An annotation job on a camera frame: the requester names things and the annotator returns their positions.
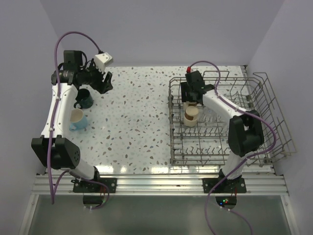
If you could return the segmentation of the beige cup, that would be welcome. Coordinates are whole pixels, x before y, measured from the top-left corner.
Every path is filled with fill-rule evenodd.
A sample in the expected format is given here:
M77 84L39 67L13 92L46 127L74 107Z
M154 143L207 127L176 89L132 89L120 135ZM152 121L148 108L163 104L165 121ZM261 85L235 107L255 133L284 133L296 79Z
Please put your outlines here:
M189 101L187 101L187 102L183 103L183 109L184 110L186 110L190 106L195 106L196 107L197 106L197 102L189 102Z
M188 106L185 109L183 123L188 127L194 127L198 123L199 109L195 106Z

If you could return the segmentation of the dark teal mug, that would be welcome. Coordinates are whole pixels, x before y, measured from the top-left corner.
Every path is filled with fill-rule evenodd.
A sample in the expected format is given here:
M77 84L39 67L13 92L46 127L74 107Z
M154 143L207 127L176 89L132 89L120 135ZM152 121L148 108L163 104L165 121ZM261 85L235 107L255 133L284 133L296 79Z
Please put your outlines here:
M93 105L93 98L88 89L80 89L75 100L74 108L79 105L79 109L87 109Z

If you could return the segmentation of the light blue mug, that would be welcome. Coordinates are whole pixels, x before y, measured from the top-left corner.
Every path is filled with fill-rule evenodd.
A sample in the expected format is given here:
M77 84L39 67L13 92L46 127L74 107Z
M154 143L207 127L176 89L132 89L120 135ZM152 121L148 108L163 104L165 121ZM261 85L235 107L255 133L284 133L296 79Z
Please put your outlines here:
M70 115L70 131L85 129L88 125L88 120L81 109L73 109Z

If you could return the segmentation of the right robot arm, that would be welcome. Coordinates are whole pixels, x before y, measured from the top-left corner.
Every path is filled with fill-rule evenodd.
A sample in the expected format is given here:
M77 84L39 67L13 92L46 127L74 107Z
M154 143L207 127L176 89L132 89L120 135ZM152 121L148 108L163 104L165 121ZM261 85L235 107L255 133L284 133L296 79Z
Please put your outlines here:
M230 154L219 172L218 187L229 192L242 177L243 161L264 143L259 113L248 111L217 92L212 84L205 84L199 71L188 70L186 81L180 84L183 103L197 103L213 110L228 125Z

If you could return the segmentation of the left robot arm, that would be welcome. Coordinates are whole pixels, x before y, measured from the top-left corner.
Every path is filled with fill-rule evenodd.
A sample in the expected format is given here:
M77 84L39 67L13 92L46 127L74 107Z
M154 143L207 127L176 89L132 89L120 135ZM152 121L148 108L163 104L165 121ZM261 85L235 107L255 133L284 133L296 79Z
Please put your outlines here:
M84 186L97 192L102 181L96 176L96 168L81 159L80 148L69 139L70 116L80 86L89 85L100 94L112 90L112 73L105 68L113 58L100 52L84 65L83 55L78 50L64 51L63 63L51 76L52 100L45 127L40 137L32 139L31 147L44 167L84 178Z

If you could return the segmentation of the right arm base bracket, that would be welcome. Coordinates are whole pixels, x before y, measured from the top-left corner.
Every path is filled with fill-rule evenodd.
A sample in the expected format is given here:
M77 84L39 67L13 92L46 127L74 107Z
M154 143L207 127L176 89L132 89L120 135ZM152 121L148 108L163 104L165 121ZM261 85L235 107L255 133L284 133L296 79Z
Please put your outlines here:
M218 178L202 178L202 188L204 193L209 193L210 190L219 182Z

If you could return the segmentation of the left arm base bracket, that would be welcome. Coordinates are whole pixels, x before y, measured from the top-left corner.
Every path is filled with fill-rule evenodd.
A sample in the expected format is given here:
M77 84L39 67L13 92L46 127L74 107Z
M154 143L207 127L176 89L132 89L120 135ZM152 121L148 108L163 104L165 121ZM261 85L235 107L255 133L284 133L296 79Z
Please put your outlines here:
M105 189L104 186L99 186L99 193L109 192L116 193L117 187L117 178L100 178L99 182L106 185L108 189Z

